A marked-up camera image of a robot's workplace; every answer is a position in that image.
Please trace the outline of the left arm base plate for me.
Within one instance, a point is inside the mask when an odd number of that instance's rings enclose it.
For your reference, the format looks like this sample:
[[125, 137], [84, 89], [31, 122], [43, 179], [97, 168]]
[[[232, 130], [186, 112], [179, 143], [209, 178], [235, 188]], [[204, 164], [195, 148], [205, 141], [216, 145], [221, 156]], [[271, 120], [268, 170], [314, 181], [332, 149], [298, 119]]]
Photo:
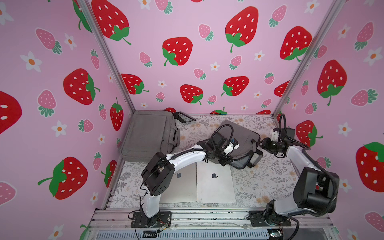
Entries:
[[132, 221], [131, 228], [161, 228], [167, 227], [171, 224], [172, 212], [158, 212], [151, 218], [148, 218], [142, 212], [135, 212]]

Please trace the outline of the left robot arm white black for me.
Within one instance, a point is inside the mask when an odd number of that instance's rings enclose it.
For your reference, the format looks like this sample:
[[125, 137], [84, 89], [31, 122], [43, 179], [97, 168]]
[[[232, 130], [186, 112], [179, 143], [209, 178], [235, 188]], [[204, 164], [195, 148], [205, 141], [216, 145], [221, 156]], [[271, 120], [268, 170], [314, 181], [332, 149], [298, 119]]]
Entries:
[[142, 215], [152, 219], [160, 212], [161, 195], [168, 189], [175, 172], [195, 163], [208, 162], [212, 157], [223, 157], [226, 165], [232, 159], [229, 154], [239, 147], [233, 135], [234, 127], [224, 124], [209, 139], [197, 142], [190, 149], [173, 155], [156, 153], [141, 173], [141, 190], [145, 191], [140, 207]]

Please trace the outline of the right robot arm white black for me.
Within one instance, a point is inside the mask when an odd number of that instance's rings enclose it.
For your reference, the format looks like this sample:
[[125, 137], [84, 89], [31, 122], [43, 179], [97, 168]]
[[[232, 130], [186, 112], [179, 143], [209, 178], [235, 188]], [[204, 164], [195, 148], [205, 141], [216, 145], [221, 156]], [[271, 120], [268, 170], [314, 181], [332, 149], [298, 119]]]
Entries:
[[275, 128], [271, 138], [265, 138], [261, 147], [278, 157], [288, 158], [299, 179], [292, 195], [272, 200], [264, 211], [264, 220], [277, 225], [298, 215], [321, 217], [335, 211], [340, 178], [327, 171], [309, 155], [310, 147], [293, 139], [286, 128]]

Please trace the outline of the grey laptop sleeve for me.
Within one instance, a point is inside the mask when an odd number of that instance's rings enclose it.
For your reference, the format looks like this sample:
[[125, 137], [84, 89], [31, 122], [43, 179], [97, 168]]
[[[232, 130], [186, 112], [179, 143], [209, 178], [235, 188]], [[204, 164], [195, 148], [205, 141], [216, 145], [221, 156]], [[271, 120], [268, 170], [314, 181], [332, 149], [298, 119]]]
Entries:
[[[224, 121], [222, 125], [230, 124], [234, 128], [233, 138], [239, 142], [239, 148], [234, 150], [231, 153], [234, 161], [229, 165], [241, 170], [245, 167], [253, 168], [264, 156], [263, 152], [258, 149], [259, 143], [261, 141], [261, 136], [245, 127], [242, 127], [238, 124], [235, 124], [231, 121]], [[221, 134], [224, 134], [225, 137], [230, 136], [230, 129], [223, 128], [219, 131]]]

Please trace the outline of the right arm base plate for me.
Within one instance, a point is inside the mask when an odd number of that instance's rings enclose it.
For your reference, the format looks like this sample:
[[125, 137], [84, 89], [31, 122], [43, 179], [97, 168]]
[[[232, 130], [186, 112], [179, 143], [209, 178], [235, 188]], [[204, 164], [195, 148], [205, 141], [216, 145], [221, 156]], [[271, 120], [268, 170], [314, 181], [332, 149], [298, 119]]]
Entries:
[[266, 211], [249, 211], [246, 217], [253, 227], [289, 227], [291, 221], [279, 215], [269, 215]]

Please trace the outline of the large grey backpack bag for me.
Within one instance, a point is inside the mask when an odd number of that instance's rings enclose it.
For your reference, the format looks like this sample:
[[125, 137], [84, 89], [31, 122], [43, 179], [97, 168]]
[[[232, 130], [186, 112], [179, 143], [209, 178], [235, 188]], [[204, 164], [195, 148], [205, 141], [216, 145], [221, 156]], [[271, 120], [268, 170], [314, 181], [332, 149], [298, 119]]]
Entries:
[[126, 162], [148, 163], [158, 153], [169, 154], [180, 144], [181, 132], [176, 122], [196, 119], [183, 113], [164, 110], [136, 111], [121, 146]]

